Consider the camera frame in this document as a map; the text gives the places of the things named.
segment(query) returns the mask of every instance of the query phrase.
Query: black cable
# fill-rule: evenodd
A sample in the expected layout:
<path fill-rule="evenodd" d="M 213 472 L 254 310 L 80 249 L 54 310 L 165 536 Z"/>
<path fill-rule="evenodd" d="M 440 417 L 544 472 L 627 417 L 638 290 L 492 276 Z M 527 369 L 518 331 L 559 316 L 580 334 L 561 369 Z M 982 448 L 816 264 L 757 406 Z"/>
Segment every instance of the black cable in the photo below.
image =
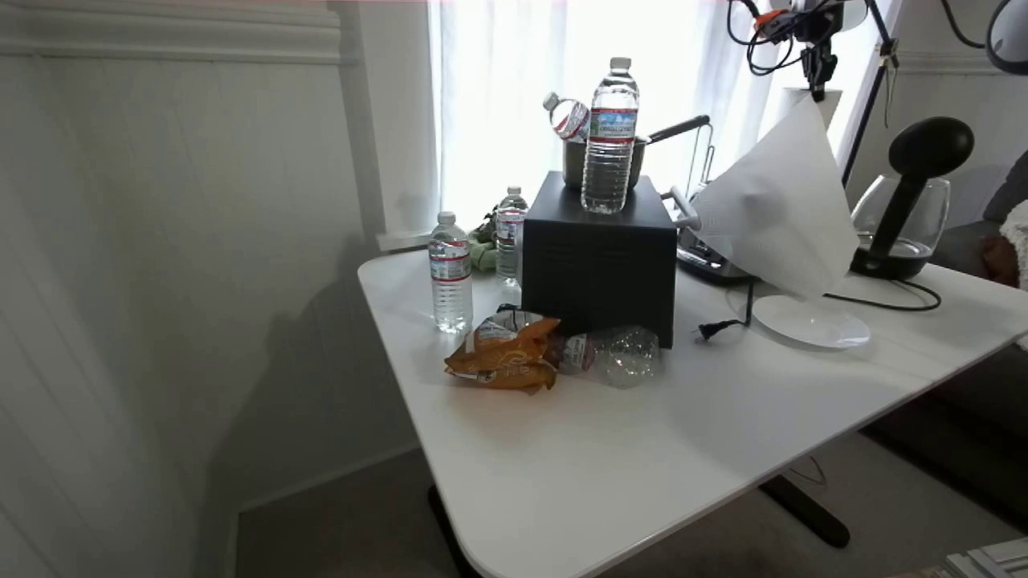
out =
<path fill-rule="evenodd" d="M 973 41 L 973 38 L 964 36 L 964 30 L 962 30 L 962 23 L 957 23 L 957 16 L 953 16 L 952 0 L 939 0 L 939 4 L 942 4 L 945 20 L 952 23 L 952 30 L 953 30 L 953 36 L 957 36 L 962 44 L 977 49 L 977 52 L 987 49 L 982 41 Z"/>
<path fill-rule="evenodd" d="M 930 295 L 932 300 L 927 300 L 927 304 L 896 304 L 896 300 L 870 300 L 870 297 L 854 297 L 854 295 L 840 295 L 840 291 L 826 291 L 826 297 L 854 300 L 854 304 L 868 304 L 868 309 L 886 309 L 886 310 L 932 310 L 932 309 L 942 304 L 942 295 L 934 290 L 911 283 L 911 279 L 896 279 L 896 283 Z"/>
<path fill-rule="evenodd" d="M 751 295 L 754 295 L 754 279 L 746 283 L 746 309 L 741 309 L 741 316 L 726 316 L 726 322 L 709 322 L 709 324 L 697 324 L 697 343 L 709 343 L 720 331 L 733 327 L 733 324 L 741 324 L 750 327 L 751 324 Z"/>
<path fill-rule="evenodd" d="M 792 64 L 799 62 L 799 57 L 792 57 L 793 49 L 796 49 L 793 38 L 787 41 L 784 53 L 780 53 L 775 64 L 767 64 L 767 66 L 765 66 L 765 64 L 754 64 L 754 49 L 757 49 L 757 44 L 750 44 L 750 52 L 746 52 L 750 72 L 754 72 L 754 77 L 771 77 L 771 72 L 777 72 L 780 66 L 792 66 Z"/>
<path fill-rule="evenodd" d="M 750 16 L 763 16 L 757 4 L 754 0 L 741 0 L 741 7 L 750 9 Z"/>
<path fill-rule="evenodd" d="M 739 38 L 733 30 L 733 16 L 735 16 L 735 0 L 726 4 L 726 31 L 735 44 L 751 44 L 750 38 Z"/>

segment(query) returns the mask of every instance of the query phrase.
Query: black box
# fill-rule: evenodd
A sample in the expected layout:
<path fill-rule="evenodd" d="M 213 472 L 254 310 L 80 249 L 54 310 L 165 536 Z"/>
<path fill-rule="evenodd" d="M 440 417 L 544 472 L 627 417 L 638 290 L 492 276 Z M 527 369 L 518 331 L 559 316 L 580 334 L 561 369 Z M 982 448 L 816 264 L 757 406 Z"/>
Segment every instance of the black box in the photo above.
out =
<path fill-rule="evenodd" d="M 673 345 L 676 223 L 648 178 L 621 214 L 593 214 L 561 172 L 546 172 L 525 219 L 525 309 L 561 334 L 642 324 Z"/>

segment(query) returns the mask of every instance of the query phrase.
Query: desk leg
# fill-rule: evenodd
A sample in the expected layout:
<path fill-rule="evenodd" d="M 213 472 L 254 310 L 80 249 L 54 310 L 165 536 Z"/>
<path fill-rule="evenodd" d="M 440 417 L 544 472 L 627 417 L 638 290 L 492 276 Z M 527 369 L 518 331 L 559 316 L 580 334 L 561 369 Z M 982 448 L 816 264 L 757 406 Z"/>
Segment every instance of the desk leg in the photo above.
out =
<path fill-rule="evenodd" d="M 478 571 L 474 568 L 474 563 L 462 555 L 462 548 L 459 548 L 459 542 L 458 542 L 458 532 L 453 532 L 453 527 L 451 527 L 451 513 L 446 513 L 446 508 L 443 508 L 443 497 L 440 497 L 440 487 L 438 487 L 438 483 L 427 487 L 427 508 L 431 508 L 431 513 L 438 517 L 438 527 L 440 527 L 440 532 L 443 532 L 443 540 L 446 540 L 446 548 L 451 548 L 451 558 L 453 558 L 453 565 L 458 565 L 458 576 L 459 576 L 459 578 L 478 578 Z"/>
<path fill-rule="evenodd" d="M 848 527 L 840 517 L 832 517 L 824 505 L 816 505 L 810 494 L 802 494 L 793 482 L 775 475 L 763 483 L 763 490 L 829 544 L 848 544 Z"/>

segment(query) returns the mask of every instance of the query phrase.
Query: white desk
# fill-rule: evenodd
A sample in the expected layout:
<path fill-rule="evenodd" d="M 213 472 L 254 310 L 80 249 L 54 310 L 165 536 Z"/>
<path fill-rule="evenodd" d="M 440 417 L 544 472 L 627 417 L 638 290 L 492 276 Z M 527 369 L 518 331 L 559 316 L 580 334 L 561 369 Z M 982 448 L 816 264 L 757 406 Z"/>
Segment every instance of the white desk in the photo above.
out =
<path fill-rule="evenodd" d="M 451 382 L 424 253 L 369 259 L 361 283 L 465 558 L 525 578 L 605 571 L 1028 331 L 1025 291 L 927 266 L 939 310 L 840 304 L 874 327 L 863 351 L 793 345 L 757 324 L 700 345 L 693 324 L 730 316 L 730 297 L 678 276 L 661 380 L 559 375 L 525 396 Z M 911 297 L 874 279 L 844 291 Z M 475 322 L 494 295 L 475 287 Z"/>

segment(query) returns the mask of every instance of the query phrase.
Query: white plate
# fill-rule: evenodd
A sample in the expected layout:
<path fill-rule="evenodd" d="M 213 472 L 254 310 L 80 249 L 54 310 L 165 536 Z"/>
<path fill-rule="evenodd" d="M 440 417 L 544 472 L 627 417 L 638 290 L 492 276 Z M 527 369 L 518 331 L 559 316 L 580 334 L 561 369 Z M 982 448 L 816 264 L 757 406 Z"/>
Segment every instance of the white plate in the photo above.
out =
<path fill-rule="evenodd" d="M 870 341 L 870 327 L 826 300 L 799 300 L 792 295 L 765 295 L 751 304 L 751 313 L 775 334 L 826 345 L 826 351 L 851 351 Z"/>

